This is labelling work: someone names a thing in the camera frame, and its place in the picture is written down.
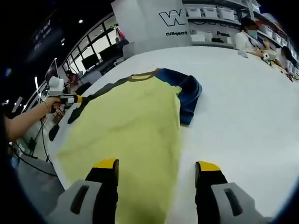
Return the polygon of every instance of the wall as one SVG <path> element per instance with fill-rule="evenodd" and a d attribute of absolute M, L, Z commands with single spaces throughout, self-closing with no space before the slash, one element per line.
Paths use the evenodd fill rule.
<path fill-rule="evenodd" d="M 158 39 L 171 32 L 190 36 L 181 0 L 116 0 L 112 3 L 112 8 L 120 29 L 129 42 Z"/>

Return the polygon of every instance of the monitor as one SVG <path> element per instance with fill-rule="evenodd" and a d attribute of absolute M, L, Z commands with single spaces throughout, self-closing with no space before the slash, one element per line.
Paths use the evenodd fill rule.
<path fill-rule="evenodd" d="M 46 73 L 45 79 L 46 79 L 47 85 L 49 85 L 49 81 L 53 76 L 60 78 L 60 76 L 58 74 L 56 59 L 54 59 L 54 61 L 51 63 L 51 65 Z"/>
<path fill-rule="evenodd" d="M 99 59 L 96 56 L 96 54 L 92 54 L 82 60 L 82 64 L 84 65 L 84 68 L 86 70 L 90 69 L 92 66 L 96 65 L 97 63 L 99 63 Z"/>
<path fill-rule="evenodd" d="M 112 46 L 106 48 L 105 50 L 101 51 L 100 56 L 104 62 L 109 61 L 116 57 L 123 56 L 122 50 L 117 46 L 117 44 L 113 44 Z"/>

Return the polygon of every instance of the yellow trim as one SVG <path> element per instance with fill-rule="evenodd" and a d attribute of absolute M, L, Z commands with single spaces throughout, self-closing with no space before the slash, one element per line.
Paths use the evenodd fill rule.
<path fill-rule="evenodd" d="M 152 74 L 150 75 L 144 75 L 144 76 L 137 76 L 137 75 L 132 75 L 132 79 L 148 79 L 150 76 L 152 76 Z"/>
<path fill-rule="evenodd" d="M 94 164 L 93 168 L 107 168 L 107 169 L 112 169 L 115 160 L 116 159 L 102 160 L 102 161 Z"/>
<path fill-rule="evenodd" d="M 213 163 L 209 162 L 203 162 L 203 161 L 198 161 L 197 163 L 200 164 L 200 170 L 201 171 L 217 171 L 220 170 L 218 166 L 216 166 Z"/>
<path fill-rule="evenodd" d="M 78 102 L 77 103 L 82 103 L 83 97 L 82 96 L 78 96 L 78 95 L 77 95 L 77 97 L 78 97 Z"/>

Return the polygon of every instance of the black cable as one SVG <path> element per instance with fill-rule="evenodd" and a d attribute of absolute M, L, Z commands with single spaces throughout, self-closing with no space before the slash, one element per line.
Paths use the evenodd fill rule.
<path fill-rule="evenodd" d="M 18 157 L 18 159 L 19 159 L 19 160 L 22 160 L 22 161 L 23 161 L 24 163 L 26 163 L 27 165 L 33 167 L 34 169 L 37 169 L 38 171 L 40 171 L 40 172 L 42 172 L 42 173 L 44 173 L 44 174 L 47 174 L 47 175 L 50 175 L 50 176 L 55 176 L 55 177 L 57 177 L 57 175 L 55 175 L 55 174 L 51 174 L 51 173 L 48 173 L 48 172 L 46 172 L 46 171 L 43 171 L 43 170 L 41 170 L 40 168 L 37 168 L 37 167 L 33 166 L 32 164 L 28 163 L 27 161 L 25 161 L 24 159 L 22 159 L 22 158 L 18 155 L 18 153 L 17 153 L 17 151 L 15 150 L 14 147 L 12 147 L 12 149 L 13 149 L 14 154 Z"/>
<path fill-rule="evenodd" d="M 53 163 L 51 162 L 50 158 L 48 157 L 46 146 L 45 146 L 45 140 L 44 140 L 44 137 L 43 137 L 43 122 L 42 121 L 40 121 L 40 122 L 41 122 L 41 125 L 42 125 L 43 148 L 45 150 L 45 154 L 46 154 L 47 160 L 49 160 L 49 162 L 51 163 L 51 165 L 53 165 Z"/>
<path fill-rule="evenodd" d="M 29 156 L 29 157 L 32 157 L 31 155 L 27 154 L 26 152 L 24 152 L 21 147 L 19 147 L 18 144 L 16 144 L 16 146 L 19 148 L 19 150 L 22 152 L 22 154 L 26 155 L 26 156 Z"/>

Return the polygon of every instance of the white table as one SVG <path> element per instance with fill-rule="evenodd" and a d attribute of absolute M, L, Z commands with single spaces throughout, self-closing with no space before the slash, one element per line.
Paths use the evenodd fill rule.
<path fill-rule="evenodd" d="M 299 84 L 252 55 L 243 58 L 231 49 L 181 47 L 136 55 L 109 71 L 84 95 L 155 68 L 193 75 L 203 87 L 191 125 L 183 127 L 183 153 L 167 223 L 197 223 L 194 177 L 198 160 L 220 166 L 229 182 L 236 182 L 255 199 L 262 215 L 275 216 L 299 174 Z M 48 144 L 65 189 L 70 184 L 55 157 L 71 127 L 67 120 L 72 109 Z"/>

